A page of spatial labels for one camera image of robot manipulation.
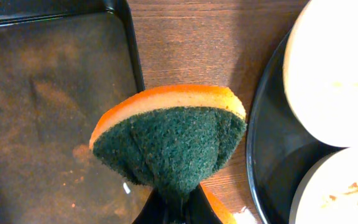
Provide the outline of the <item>black round tray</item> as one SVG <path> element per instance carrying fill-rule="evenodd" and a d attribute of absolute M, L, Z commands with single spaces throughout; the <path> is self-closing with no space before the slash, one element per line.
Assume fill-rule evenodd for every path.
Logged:
<path fill-rule="evenodd" d="M 247 127 L 247 175 L 263 223 L 288 223 L 304 175 L 324 156 L 340 150 L 315 139 L 287 103 L 282 78 L 287 41 L 286 35 L 261 76 Z"/>

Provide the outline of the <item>grey plate bottom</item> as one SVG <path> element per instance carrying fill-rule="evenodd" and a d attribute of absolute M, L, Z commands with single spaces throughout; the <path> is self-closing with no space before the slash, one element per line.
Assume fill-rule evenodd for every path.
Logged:
<path fill-rule="evenodd" d="M 291 203 L 292 224 L 358 224 L 358 146 L 332 153 L 302 178 Z"/>

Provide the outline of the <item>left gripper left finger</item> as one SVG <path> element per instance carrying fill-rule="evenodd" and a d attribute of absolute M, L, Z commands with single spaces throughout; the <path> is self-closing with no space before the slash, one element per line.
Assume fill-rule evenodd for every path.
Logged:
<path fill-rule="evenodd" d="M 168 224 L 169 209 L 157 189 L 150 193 L 143 209 L 132 224 Z"/>

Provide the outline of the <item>black rectangular tray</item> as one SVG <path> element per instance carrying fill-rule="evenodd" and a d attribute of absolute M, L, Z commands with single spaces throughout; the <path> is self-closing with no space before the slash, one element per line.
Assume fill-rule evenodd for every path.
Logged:
<path fill-rule="evenodd" d="M 0 0 L 0 223 L 131 223 L 148 189 L 89 149 L 144 88 L 126 1 Z"/>

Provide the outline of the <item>orange green scrub sponge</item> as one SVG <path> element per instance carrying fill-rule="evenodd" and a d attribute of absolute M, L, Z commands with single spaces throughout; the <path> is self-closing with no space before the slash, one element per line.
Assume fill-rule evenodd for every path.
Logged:
<path fill-rule="evenodd" d="M 168 85 L 135 94 L 105 112 L 89 140 L 104 165 L 157 189 L 168 223 L 185 223 L 190 193 L 230 159 L 246 131 L 246 110 L 227 87 Z M 218 218 L 227 214 L 206 196 Z"/>

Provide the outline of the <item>cream plate top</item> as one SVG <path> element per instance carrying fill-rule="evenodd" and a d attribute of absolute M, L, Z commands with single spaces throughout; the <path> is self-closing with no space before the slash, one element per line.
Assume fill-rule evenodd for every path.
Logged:
<path fill-rule="evenodd" d="M 310 0 L 288 38 L 288 104 L 317 140 L 358 145 L 358 0 Z"/>

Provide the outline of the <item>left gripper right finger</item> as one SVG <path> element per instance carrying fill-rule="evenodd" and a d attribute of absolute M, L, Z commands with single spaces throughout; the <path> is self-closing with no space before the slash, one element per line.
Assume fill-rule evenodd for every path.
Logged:
<path fill-rule="evenodd" d="M 213 211 L 200 184 L 190 193 L 185 205 L 185 223 L 223 224 Z"/>

